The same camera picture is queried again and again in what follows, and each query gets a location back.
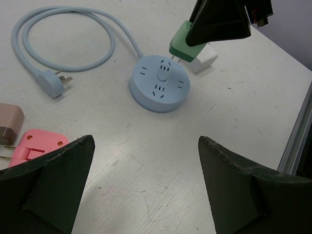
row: brown charger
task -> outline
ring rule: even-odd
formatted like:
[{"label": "brown charger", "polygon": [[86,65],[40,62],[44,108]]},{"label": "brown charger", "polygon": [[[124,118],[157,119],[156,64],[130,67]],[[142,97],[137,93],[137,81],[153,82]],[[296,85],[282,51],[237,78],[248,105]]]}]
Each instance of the brown charger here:
[{"label": "brown charger", "polygon": [[0,144],[13,145],[24,121],[19,106],[0,103]]}]

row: white plug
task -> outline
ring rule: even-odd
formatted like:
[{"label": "white plug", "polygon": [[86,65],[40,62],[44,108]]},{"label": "white plug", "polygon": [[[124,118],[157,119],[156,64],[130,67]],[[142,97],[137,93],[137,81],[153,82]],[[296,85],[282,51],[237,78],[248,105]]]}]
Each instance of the white plug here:
[{"label": "white plug", "polygon": [[213,64],[217,57],[218,53],[211,47],[210,44],[207,44],[192,62],[183,62],[191,69],[192,72],[197,73]]},{"label": "white plug", "polygon": [[38,71],[35,77],[41,87],[53,98],[56,98],[65,92],[64,84],[71,81],[73,78],[64,76],[58,77],[59,72],[47,70],[45,72]]}]

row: light blue cable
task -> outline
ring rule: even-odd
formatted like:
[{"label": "light blue cable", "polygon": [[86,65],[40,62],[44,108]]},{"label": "light blue cable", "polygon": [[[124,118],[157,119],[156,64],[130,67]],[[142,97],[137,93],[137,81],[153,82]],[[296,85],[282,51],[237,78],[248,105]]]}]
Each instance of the light blue cable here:
[{"label": "light blue cable", "polygon": [[[54,15],[54,14],[65,13],[65,12],[77,12],[77,13],[84,14],[86,16],[91,17],[92,19],[94,19],[95,21],[97,21],[99,24],[102,25],[102,27],[106,30],[106,32],[107,32],[107,34],[111,40],[110,49],[104,57],[102,57],[100,60],[98,60],[94,63],[91,63],[89,65],[78,66],[78,67],[68,67],[68,66],[58,65],[58,64],[49,62],[49,61],[45,60],[44,58],[42,58],[40,55],[38,55],[33,50],[33,48],[30,46],[29,41],[28,41],[29,30],[31,29],[31,27],[36,22],[41,20],[42,18],[45,18],[45,17],[50,16],[50,15]],[[106,12],[99,11],[96,9],[91,9],[91,8],[86,8],[86,7],[70,7],[70,6],[43,7],[43,8],[39,8],[39,9],[36,9],[34,11],[31,11],[27,15],[22,17],[16,23],[16,25],[13,28],[13,32],[12,32],[13,49],[14,49],[16,55],[18,56],[18,58],[20,59],[20,61],[22,62],[22,64],[33,75],[36,75],[38,73],[38,70],[35,67],[33,67],[33,65],[31,65],[31,63],[25,58],[25,56],[23,55],[23,53],[20,50],[20,47],[18,45],[19,31],[20,31],[21,27],[27,22],[24,29],[23,29],[23,32],[22,32],[22,42],[23,42],[23,45],[24,45],[26,51],[29,53],[29,55],[33,59],[38,61],[39,63],[41,63],[47,67],[56,69],[56,70],[63,70],[66,72],[81,72],[81,71],[86,71],[86,70],[90,70],[90,69],[93,69],[95,67],[98,67],[98,66],[102,65],[103,63],[105,63],[112,56],[112,54],[115,50],[115,36],[114,36],[114,32],[111,29],[111,27],[109,26],[109,24],[94,14],[105,16],[105,17],[111,19],[112,21],[114,21],[123,30],[123,32],[126,34],[126,36],[129,38],[129,40],[130,40],[131,44],[133,45],[139,59],[144,57],[144,55],[140,51],[137,43],[135,42],[135,40],[131,36],[130,32],[126,29],[126,27],[118,19],[116,19],[115,17],[113,17],[112,15],[110,15]]]}]

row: power plug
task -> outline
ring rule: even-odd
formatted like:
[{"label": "power plug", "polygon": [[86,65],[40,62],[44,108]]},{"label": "power plug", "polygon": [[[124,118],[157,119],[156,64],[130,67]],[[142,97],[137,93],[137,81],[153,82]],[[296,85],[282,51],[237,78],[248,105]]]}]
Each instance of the power plug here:
[{"label": "power plug", "polygon": [[180,64],[164,56],[152,55],[136,63],[129,88],[141,106],[165,113],[183,103],[190,90],[190,79]]},{"label": "power plug", "polygon": [[59,72],[47,70],[45,72],[38,71],[35,77],[41,87],[53,98],[56,98],[65,92],[64,84],[71,81],[73,78],[64,76],[58,77]]}]

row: power cord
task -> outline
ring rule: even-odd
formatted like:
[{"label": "power cord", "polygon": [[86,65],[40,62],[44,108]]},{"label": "power cord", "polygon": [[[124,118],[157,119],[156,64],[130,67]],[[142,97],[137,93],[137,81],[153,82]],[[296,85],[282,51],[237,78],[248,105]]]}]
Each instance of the power cord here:
[{"label": "power cord", "polygon": [[[84,15],[89,16],[90,18],[94,19],[95,21],[97,21],[100,25],[102,25],[102,27],[106,30],[106,32],[107,32],[107,34],[111,40],[111,45],[110,45],[109,51],[107,52],[107,54],[104,57],[102,57],[100,60],[98,60],[94,63],[91,63],[89,65],[78,66],[78,67],[68,67],[68,66],[63,66],[63,65],[59,65],[59,64],[49,62],[49,61],[45,60],[44,58],[42,58],[40,55],[38,55],[34,51],[34,49],[30,46],[29,41],[28,41],[28,35],[29,35],[29,31],[30,31],[31,27],[36,22],[38,22],[39,20],[41,20],[45,17],[51,16],[54,14],[65,13],[65,12],[77,12],[77,13],[84,14]],[[26,51],[29,53],[29,55],[33,59],[38,61],[39,63],[41,63],[47,67],[56,69],[56,70],[60,70],[60,71],[66,71],[66,72],[86,71],[86,70],[96,68],[96,67],[102,65],[103,63],[105,63],[112,56],[112,54],[115,50],[115,36],[114,36],[113,30],[111,29],[111,27],[108,23],[106,23],[104,20],[100,19],[98,16],[96,16],[94,14],[105,16],[105,17],[111,19],[112,21],[114,21],[123,30],[123,32],[127,35],[127,37],[129,38],[129,40],[130,40],[131,44],[133,45],[139,59],[144,57],[144,55],[140,51],[137,43],[135,42],[135,40],[131,36],[130,32],[126,29],[126,27],[118,19],[116,19],[114,16],[112,16],[106,12],[99,11],[99,10],[92,9],[92,8],[70,7],[70,6],[43,7],[43,8],[39,8],[39,9],[36,9],[34,11],[29,12],[27,15],[22,17],[14,26],[13,32],[12,32],[12,45],[13,45],[13,49],[14,49],[16,55],[18,56],[18,58],[20,59],[22,64],[36,78],[36,80],[39,82],[39,84],[42,86],[42,88],[51,97],[56,98],[57,96],[63,94],[65,92],[63,84],[65,82],[67,82],[68,80],[65,79],[64,77],[59,78],[51,70],[47,70],[45,72],[42,72],[42,71],[36,69],[27,60],[27,58],[23,55],[23,53],[20,50],[20,47],[18,45],[18,34],[19,34],[20,29],[22,28],[22,26],[24,24],[26,24],[24,29],[23,29],[23,32],[22,32],[22,42],[23,42],[23,45],[24,45]]]}]

